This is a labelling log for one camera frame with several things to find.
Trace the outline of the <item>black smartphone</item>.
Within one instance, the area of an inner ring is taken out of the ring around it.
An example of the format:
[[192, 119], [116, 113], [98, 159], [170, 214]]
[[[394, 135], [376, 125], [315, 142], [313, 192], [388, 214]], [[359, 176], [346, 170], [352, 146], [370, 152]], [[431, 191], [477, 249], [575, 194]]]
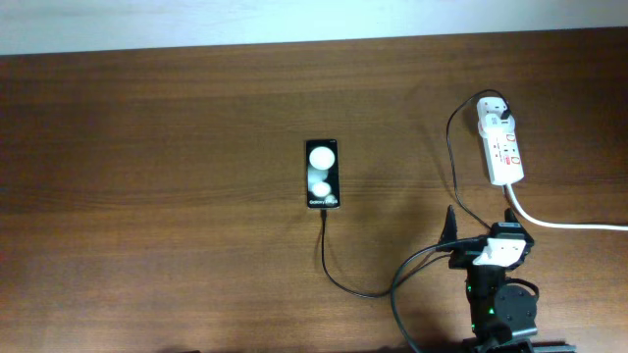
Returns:
[[309, 209], [340, 207], [340, 156], [336, 139], [305, 142], [306, 205]]

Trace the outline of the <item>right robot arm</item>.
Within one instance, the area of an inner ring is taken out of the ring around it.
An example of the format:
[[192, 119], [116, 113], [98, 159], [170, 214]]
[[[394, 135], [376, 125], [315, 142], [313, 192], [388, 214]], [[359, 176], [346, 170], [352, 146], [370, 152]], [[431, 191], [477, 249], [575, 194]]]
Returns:
[[575, 352], [564, 342], [534, 343], [540, 289], [508, 274], [521, 266], [535, 245], [514, 213], [489, 232], [470, 238], [457, 236], [454, 211], [449, 207], [438, 242], [449, 255], [448, 267], [466, 272], [465, 293], [470, 306], [473, 338], [463, 341], [465, 352]]

